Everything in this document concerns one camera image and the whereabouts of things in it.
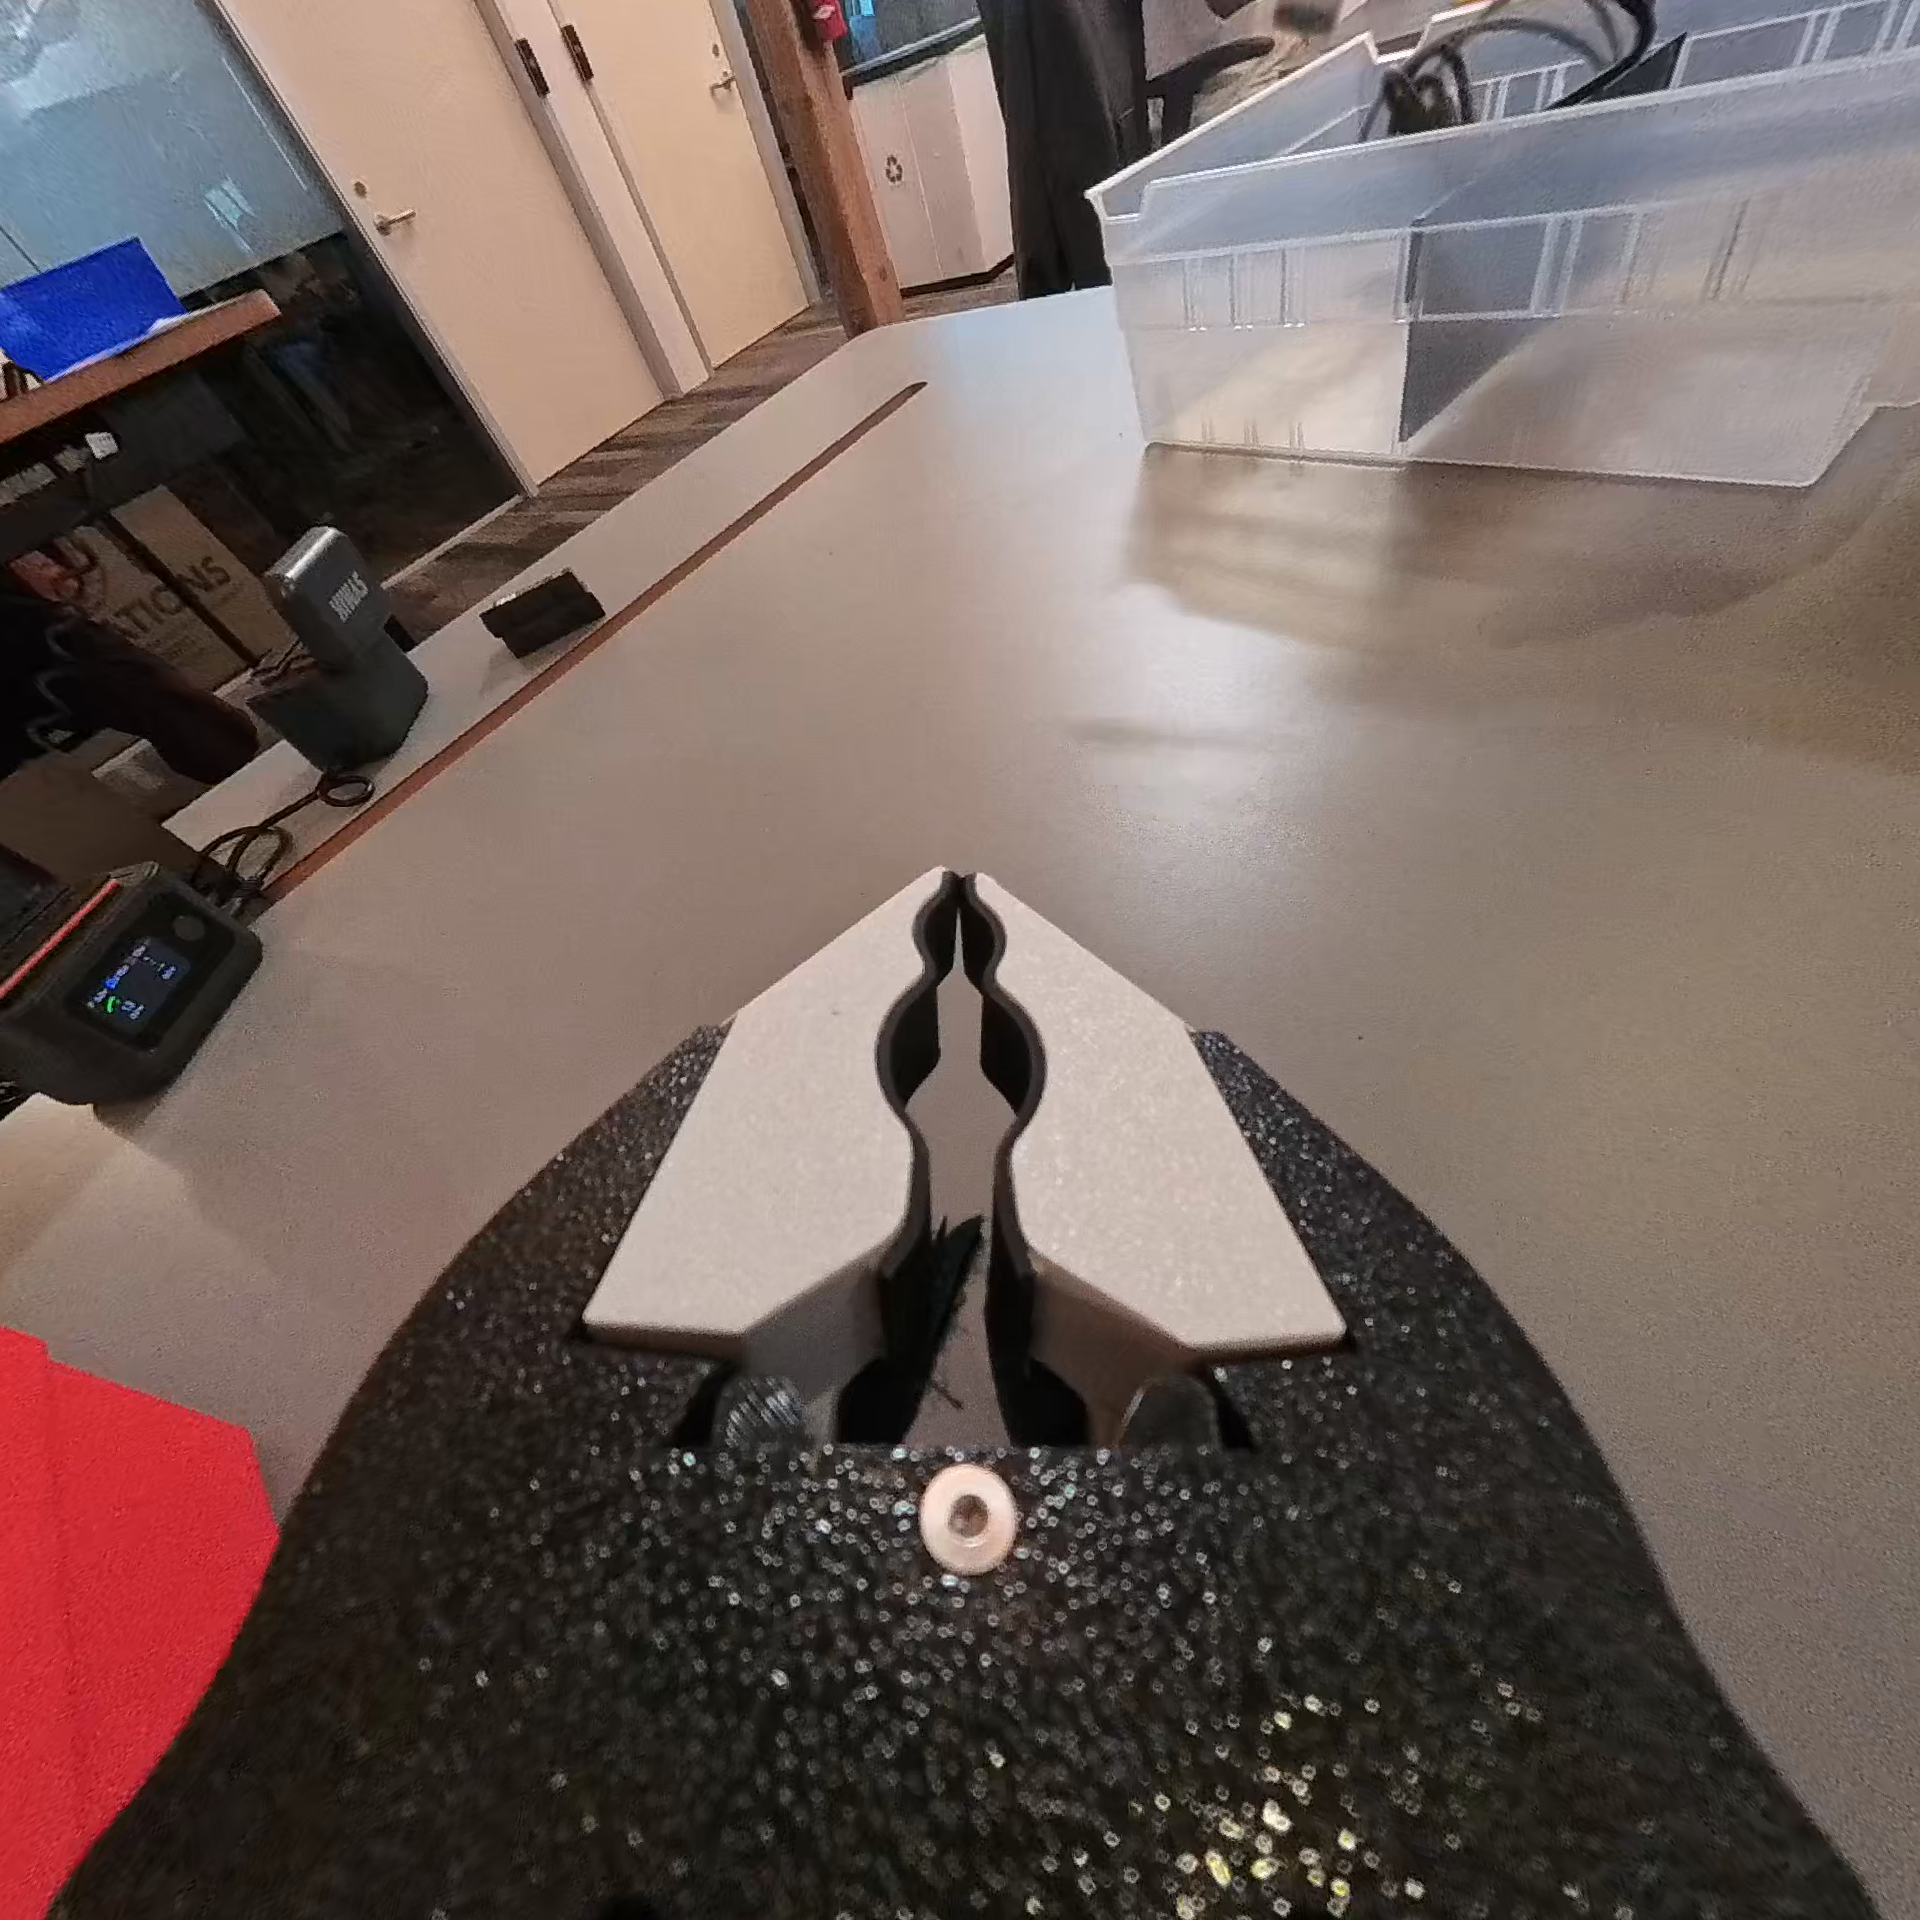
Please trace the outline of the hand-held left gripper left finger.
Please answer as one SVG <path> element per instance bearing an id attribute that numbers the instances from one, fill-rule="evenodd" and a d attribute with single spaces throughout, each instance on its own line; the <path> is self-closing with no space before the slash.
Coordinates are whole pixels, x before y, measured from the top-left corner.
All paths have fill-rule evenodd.
<path id="1" fill-rule="evenodd" d="M 586 1333 L 789 1381 L 854 1443 L 908 1436 L 964 1269 L 908 1111 L 941 1059 L 959 892 L 918 876 L 734 1016 Z"/>

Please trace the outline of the white cabinet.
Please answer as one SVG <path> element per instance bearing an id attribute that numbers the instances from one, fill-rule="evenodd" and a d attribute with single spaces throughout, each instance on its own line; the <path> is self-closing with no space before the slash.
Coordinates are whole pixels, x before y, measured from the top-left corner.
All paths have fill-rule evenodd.
<path id="1" fill-rule="evenodd" d="M 904 293 L 987 282 L 1011 267 L 1004 126 L 983 37 L 858 79 L 851 116 Z"/>

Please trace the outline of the chair with grey jacket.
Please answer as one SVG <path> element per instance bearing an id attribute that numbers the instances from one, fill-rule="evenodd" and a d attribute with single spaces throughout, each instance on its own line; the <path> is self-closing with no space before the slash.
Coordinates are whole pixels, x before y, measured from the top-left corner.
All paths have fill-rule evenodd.
<path id="1" fill-rule="evenodd" d="M 1243 3 L 982 3 L 1020 301 L 1111 282 L 1091 186 L 1153 153 L 1149 79 L 1273 25 Z"/>

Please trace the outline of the small black battery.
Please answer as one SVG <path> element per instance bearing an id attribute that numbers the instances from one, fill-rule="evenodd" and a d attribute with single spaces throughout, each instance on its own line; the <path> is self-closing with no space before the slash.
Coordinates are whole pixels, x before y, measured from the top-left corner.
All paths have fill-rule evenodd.
<path id="1" fill-rule="evenodd" d="M 510 657 L 533 660 L 593 633 L 607 619 L 607 608 L 573 566 L 561 566 L 539 583 L 499 595 L 478 608 L 478 617 Z"/>

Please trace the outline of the cardboard box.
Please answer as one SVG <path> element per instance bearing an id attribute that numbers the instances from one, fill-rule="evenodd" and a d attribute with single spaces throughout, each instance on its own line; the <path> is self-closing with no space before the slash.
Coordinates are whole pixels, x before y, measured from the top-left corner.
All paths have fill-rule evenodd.
<path id="1" fill-rule="evenodd" d="M 177 493 L 114 509 L 95 551 L 106 625 L 201 690 L 218 693 L 292 644 L 252 570 Z"/>

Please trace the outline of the blue plastic bin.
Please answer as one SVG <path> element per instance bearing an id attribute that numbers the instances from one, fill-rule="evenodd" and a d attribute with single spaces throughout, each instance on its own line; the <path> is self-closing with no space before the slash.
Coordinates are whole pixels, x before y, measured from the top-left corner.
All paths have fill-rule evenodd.
<path id="1" fill-rule="evenodd" d="M 37 381 L 180 325 L 186 310 L 136 236 L 2 286 L 2 352 Z"/>

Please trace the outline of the black charging case with display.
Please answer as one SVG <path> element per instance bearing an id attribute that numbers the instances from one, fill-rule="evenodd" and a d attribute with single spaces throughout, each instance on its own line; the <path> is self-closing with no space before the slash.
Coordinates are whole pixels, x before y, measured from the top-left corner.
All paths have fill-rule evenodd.
<path id="1" fill-rule="evenodd" d="M 259 962 L 259 937 L 163 865 L 64 881 L 6 853 L 2 1082 L 61 1105 L 152 1097 Z"/>

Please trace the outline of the wooden post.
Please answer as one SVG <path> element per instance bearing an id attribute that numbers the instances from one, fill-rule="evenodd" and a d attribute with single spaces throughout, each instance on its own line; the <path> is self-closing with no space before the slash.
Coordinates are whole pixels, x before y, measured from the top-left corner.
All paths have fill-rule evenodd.
<path id="1" fill-rule="evenodd" d="M 843 70 L 814 4 L 748 3 L 746 16 L 843 331 L 904 321 Z"/>

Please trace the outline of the clear plastic bin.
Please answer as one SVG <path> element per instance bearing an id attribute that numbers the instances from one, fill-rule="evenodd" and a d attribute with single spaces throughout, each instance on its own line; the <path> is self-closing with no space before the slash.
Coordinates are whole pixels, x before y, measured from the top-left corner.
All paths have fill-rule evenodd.
<path id="1" fill-rule="evenodd" d="M 1914 4 L 1460 4 L 1091 186 L 1141 431 L 1797 491 L 1914 405 Z"/>

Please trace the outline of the white door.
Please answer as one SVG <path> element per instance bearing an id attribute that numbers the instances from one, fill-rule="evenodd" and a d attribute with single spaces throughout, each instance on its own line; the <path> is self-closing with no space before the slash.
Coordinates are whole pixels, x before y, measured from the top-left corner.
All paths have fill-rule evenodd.
<path id="1" fill-rule="evenodd" d="M 734 4 L 557 3 L 566 135 L 673 389 L 813 301 Z"/>
<path id="2" fill-rule="evenodd" d="M 484 4 L 218 12 L 521 491 L 660 402 Z"/>

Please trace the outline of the brown wooden desk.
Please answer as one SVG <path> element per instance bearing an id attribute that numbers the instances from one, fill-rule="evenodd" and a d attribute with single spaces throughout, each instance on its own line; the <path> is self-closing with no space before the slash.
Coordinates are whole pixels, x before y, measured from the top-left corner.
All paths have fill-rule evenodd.
<path id="1" fill-rule="evenodd" d="M 270 293 L 243 293 L 6 397 L 6 512 L 59 496 L 119 504 L 243 445 L 246 428 L 206 370 L 276 318 Z"/>

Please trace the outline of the grey battery charger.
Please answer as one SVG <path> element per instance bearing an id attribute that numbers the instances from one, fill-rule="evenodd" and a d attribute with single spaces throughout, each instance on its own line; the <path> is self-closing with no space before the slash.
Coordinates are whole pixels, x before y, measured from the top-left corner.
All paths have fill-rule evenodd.
<path id="1" fill-rule="evenodd" d="M 393 756 L 426 701 L 426 677 L 375 566 L 345 532 L 316 525 L 262 586 L 292 637 L 246 681 L 252 718 L 318 773 Z"/>

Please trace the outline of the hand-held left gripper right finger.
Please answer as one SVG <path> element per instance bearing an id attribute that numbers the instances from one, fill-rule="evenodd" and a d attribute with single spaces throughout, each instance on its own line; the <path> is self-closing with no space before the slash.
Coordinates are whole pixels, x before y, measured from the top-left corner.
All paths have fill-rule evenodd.
<path id="1" fill-rule="evenodd" d="M 1334 1352 L 1347 1324 L 1195 1030 L 999 881 L 964 877 L 993 1153 L 983 1326 L 1017 1447 L 1116 1446 L 1139 1391 Z"/>

